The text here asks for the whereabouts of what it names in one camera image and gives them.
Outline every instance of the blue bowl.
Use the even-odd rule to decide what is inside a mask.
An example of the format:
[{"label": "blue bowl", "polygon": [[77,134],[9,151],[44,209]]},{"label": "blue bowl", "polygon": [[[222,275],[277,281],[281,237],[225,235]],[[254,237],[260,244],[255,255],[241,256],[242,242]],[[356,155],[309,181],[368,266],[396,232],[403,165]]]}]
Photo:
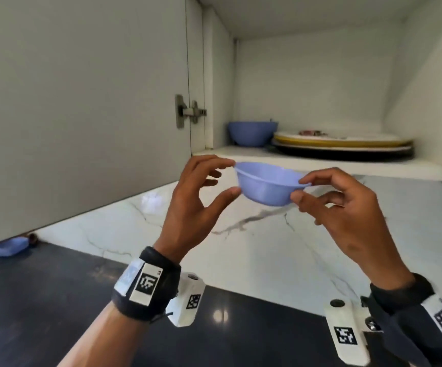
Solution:
[{"label": "blue bowl", "polygon": [[231,139],[241,147],[263,147],[277,131],[278,122],[230,122]]},{"label": "blue bowl", "polygon": [[285,206],[293,191],[311,185],[299,184],[303,174],[268,163],[237,162],[235,170],[243,195],[267,206]]}]

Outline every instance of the white marble surface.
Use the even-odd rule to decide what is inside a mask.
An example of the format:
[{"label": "white marble surface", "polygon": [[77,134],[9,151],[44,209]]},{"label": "white marble surface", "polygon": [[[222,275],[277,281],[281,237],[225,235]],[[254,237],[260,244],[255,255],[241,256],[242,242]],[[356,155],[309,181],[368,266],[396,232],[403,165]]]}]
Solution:
[{"label": "white marble surface", "polygon": [[[413,271],[442,295],[442,183],[359,177],[375,190],[396,244]],[[219,185],[201,190],[210,203],[236,185],[225,170]],[[175,183],[54,224],[38,231],[49,242],[128,263],[154,243]],[[327,187],[315,187],[320,194]],[[270,208],[241,196],[227,208],[208,238],[183,260],[208,285],[315,314],[333,298],[358,301],[369,281],[311,216],[290,205]]]}]

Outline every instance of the dark countertop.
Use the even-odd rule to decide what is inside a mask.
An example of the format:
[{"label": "dark countertop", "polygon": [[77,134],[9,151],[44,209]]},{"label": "dark countertop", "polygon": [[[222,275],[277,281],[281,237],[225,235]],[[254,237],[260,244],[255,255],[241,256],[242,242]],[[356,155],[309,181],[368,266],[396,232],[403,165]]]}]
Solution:
[{"label": "dark countertop", "polygon": [[[0,366],[56,366],[109,302],[124,268],[50,244],[0,259]],[[227,320],[216,322],[216,310]],[[373,365],[403,365],[378,339],[368,340]],[[208,286],[193,325],[156,322],[133,362],[137,367],[207,365],[345,364],[324,317]]]}]

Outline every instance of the blue plastic object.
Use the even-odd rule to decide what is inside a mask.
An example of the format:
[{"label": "blue plastic object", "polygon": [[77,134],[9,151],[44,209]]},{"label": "blue plastic object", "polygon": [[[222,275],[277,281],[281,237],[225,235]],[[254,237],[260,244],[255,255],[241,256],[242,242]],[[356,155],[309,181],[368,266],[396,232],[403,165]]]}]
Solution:
[{"label": "blue plastic object", "polygon": [[263,147],[277,131],[278,122],[230,122],[231,139],[241,147]]},{"label": "blue plastic object", "polygon": [[27,237],[15,237],[0,242],[0,256],[13,256],[29,246]]},{"label": "blue plastic object", "polygon": [[243,195],[267,206],[285,206],[293,191],[311,185],[299,184],[302,174],[268,163],[238,162],[235,170]]}]

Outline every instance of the white shelf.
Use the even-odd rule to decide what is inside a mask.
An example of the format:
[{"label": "white shelf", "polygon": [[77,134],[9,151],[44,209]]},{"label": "white shelf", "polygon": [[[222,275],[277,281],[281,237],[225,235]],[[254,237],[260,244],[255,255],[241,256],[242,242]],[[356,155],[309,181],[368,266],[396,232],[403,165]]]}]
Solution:
[{"label": "white shelf", "polygon": [[414,159],[401,162],[349,162],[315,160],[270,153],[263,148],[228,146],[214,150],[197,152],[194,155],[216,154],[236,162],[265,162],[298,171],[311,171],[328,167],[340,167],[349,174],[372,175],[389,178],[411,178],[442,181],[442,166]]}]

